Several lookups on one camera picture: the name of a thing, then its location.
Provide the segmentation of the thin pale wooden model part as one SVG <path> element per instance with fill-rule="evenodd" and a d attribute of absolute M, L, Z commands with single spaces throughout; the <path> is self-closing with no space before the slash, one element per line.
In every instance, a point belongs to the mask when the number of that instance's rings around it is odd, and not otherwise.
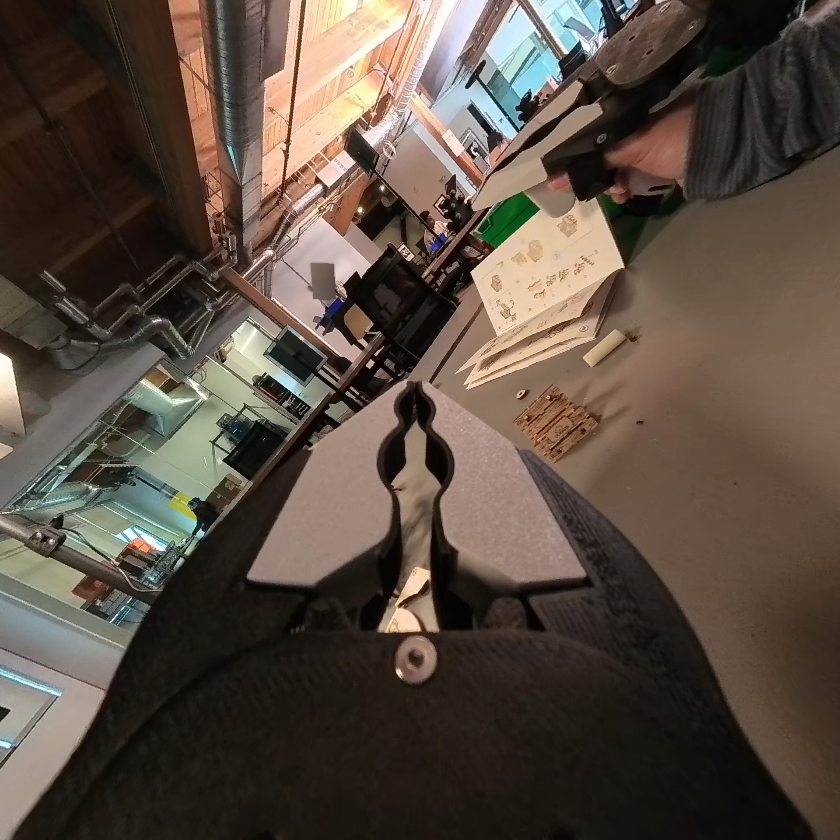
<path fill-rule="evenodd" d="M 432 517 L 440 481 L 426 465 L 427 442 L 415 427 L 406 436 L 406 464 L 393 480 L 401 519 L 401 569 L 377 628 L 380 633 L 438 630 L 432 594 Z"/>

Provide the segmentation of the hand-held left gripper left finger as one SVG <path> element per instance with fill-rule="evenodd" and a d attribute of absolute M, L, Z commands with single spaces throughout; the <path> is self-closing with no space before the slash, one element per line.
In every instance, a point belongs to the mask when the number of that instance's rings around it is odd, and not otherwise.
<path fill-rule="evenodd" d="M 396 477 L 416 419 L 417 384 L 378 397 L 308 452 L 251 564 L 259 591 L 334 598 L 384 618 L 403 567 Z"/>

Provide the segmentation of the metal ventilation duct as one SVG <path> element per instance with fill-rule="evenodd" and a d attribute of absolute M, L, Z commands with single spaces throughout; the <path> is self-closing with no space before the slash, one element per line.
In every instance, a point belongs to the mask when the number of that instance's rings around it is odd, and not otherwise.
<path fill-rule="evenodd" d="M 262 237 L 266 82 L 284 67 L 292 2 L 198 2 L 197 9 L 223 218 L 242 270 Z M 140 132 L 177 236 L 189 256 L 209 255 L 214 242 L 170 3 L 51 2 L 49 10 L 130 96 L 129 126 Z"/>

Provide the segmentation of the person's right forearm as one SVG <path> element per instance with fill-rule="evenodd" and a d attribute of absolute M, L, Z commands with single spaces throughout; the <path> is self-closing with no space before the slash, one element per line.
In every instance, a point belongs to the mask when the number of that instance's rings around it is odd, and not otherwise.
<path fill-rule="evenodd" d="M 700 86 L 682 189 L 691 202 L 741 195 L 838 144 L 839 9 L 833 3 Z"/>

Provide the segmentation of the white wax stick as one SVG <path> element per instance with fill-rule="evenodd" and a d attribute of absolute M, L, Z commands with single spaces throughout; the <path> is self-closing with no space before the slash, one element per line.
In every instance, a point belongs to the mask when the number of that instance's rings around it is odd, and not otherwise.
<path fill-rule="evenodd" d="M 593 368 L 603 362 L 610 354 L 615 352 L 627 341 L 627 336 L 620 330 L 613 330 L 608 333 L 600 342 L 583 356 L 583 362 Z"/>

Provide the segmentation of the black cabinet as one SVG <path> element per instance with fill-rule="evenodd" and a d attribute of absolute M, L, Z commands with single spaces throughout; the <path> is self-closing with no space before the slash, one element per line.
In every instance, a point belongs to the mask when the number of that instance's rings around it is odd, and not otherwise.
<path fill-rule="evenodd" d="M 430 285 L 422 271 L 393 245 L 388 245 L 365 273 L 353 273 L 343 288 L 374 329 L 414 364 L 459 305 Z"/>

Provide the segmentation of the green plastic bin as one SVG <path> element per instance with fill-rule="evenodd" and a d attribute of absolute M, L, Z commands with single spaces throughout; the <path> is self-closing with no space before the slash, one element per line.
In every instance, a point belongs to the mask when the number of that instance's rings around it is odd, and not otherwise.
<path fill-rule="evenodd" d="M 478 226 L 477 235 L 492 248 L 497 248 L 539 210 L 537 204 L 520 192 L 495 205 Z"/>

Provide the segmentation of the instruction booklet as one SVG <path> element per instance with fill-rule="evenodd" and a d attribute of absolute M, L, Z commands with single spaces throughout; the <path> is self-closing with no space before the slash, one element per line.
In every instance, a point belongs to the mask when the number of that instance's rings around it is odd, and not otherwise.
<path fill-rule="evenodd" d="M 466 389 L 594 341 L 624 267 L 600 200 L 533 215 L 471 270 L 494 334 L 458 369 Z"/>

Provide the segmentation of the person's right hand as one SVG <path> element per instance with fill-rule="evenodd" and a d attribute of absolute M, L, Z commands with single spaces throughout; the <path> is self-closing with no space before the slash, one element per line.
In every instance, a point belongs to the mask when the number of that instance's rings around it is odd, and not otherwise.
<path fill-rule="evenodd" d="M 606 191 L 615 203 L 626 203 L 634 194 L 630 184 L 633 172 L 659 182 L 684 184 L 693 111 L 692 100 L 678 102 L 605 152 L 607 168 L 616 172 L 614 184 Z"/>

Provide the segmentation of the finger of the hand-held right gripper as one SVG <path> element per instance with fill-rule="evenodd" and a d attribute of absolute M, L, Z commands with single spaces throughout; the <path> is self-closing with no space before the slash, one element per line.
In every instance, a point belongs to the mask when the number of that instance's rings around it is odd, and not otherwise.
<path fill-rule="evenodd" d="M 525 193 L 551 218 L 566 215 L 576 203 L 590 201 L 603 194 L 614 182 L 614 172 L 607 169 L 603 148 L 612 138 L 614 100 L 598 98 L 597 117 L 590 129 L 597 154 L 571 164 L 564 172 L 546 172 L 540 161 L 517 162 L 499 172 L 490 172 L 475 195 L 475 209 L 488 209 L 502 201 Z"/>
<path fill-rule="evenodd" d="M 597 117 L 597 80 L 575 79 L 546 101 L 489 172 L 515 163 L 540 161 L 546 172 L 566 172 L 572 163 L 597 154 L 589 128 Z"/>

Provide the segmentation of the wall monitor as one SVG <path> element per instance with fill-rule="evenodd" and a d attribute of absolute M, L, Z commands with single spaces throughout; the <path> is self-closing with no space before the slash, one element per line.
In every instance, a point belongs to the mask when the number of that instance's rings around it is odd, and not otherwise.
<path fill-rule="evenodd" d="M 283 327 L 269 342 L 263 355 L 301 386 L 308 386 L 316 379 L 329 360 L 289 326 Z"/>

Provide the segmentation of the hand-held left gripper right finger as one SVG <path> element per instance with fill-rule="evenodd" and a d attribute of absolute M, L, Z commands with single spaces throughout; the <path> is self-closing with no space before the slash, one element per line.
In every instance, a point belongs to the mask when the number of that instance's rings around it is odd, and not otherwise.
<path fill-rule="evenodd" d="M 438 629 L 447 607 L 480 617 L 498 597 L 588 582 L 559 516 L 508 438 L 420 381 L 416 420 L 426 436 L 426 465 L 440 481 L 431 559 Z"/>

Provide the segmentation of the brown slotted wooden model block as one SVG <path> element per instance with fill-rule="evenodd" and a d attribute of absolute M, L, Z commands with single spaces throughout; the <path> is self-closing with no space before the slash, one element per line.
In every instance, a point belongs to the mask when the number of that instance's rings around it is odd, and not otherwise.
<path fill-rule="evenodd" d="M 555 465 L 587 435 L 600 419 L 579 406 L 556 385 L 551 385 L 513 421 L 535 452 Z"/>

